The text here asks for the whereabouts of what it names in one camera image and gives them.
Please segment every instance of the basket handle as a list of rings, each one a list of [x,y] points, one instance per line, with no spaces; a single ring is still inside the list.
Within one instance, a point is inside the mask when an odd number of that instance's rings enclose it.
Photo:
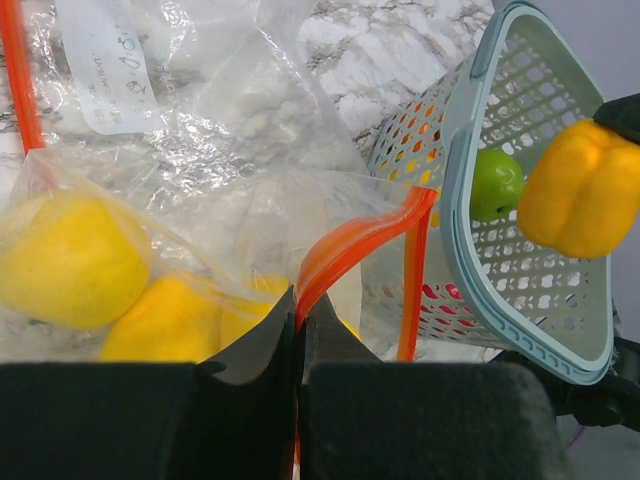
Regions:
[[[498,38],[500,37],[500,32],[502,31],[502,25],[504,24],[507,16],[514,9],[519,7],[529,7],[541,11],[538,7],[529,2],[517,0],[505,5],[494,13],[489,21],[489,25],[487,25],[487,28],[484,31],[484,35],[482,35],[482,40],[480,40],[476,57],[473,60],[473,65],[471,66],[471,73],[469,74],[469,77],[472,80],[482,77],[487,73],[489,65],[491,64],[491,59],[493,58],[496,44],[498,43]]]

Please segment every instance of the fruit in bag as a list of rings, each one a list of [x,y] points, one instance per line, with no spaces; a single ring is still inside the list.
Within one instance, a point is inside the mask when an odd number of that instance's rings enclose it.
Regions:
[[[103,200],[52,190],[0,220],[0,302],[34,319],[104,327],[138,299],[150,268],[144,229]]]
[[[273,275],[256,277],[252,287],[259,292],[283,295],[289,288],[289,280]],[[262,303],[241,298],[228,298],[222,312],[220,347],[227,348],[242,335],[258,325],[271,312],[275,302]]]
[[[219,321],[214,299],[178,275],[160,277],[116,322],[100,360],[199,363],[220,350]]]

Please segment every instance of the white label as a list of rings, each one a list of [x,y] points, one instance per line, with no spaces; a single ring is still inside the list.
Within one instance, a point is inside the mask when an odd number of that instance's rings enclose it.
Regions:
[[[55,0],[82,115],[102,135],[163,128],[129,0]]]

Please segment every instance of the black foam pad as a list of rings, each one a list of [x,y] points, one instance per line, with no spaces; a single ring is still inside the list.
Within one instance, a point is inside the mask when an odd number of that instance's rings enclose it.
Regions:
[[[544,390],[518,366],[320,364],[301,418],[304,480],[573,478]]]
[[[593,120],[640,145],[640,93],[602,104]]]
[[[193,365],[0,367],[1,477],[168,478],[198,376]]]

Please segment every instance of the white marble surface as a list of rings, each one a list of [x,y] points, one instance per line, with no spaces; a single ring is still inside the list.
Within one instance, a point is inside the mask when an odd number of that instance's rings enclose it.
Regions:
[[[491,12],[490,0],[321,0],[302,24],[298,54],[366,158],[388,116],[474,51]],[[0,50],[4,161],[9,151],[16,158],[15,132]],[[477,349],[438,345],[422,342],[419,356],[443,361],[482,356]],[[394,349],[385,356],[392,358]]]

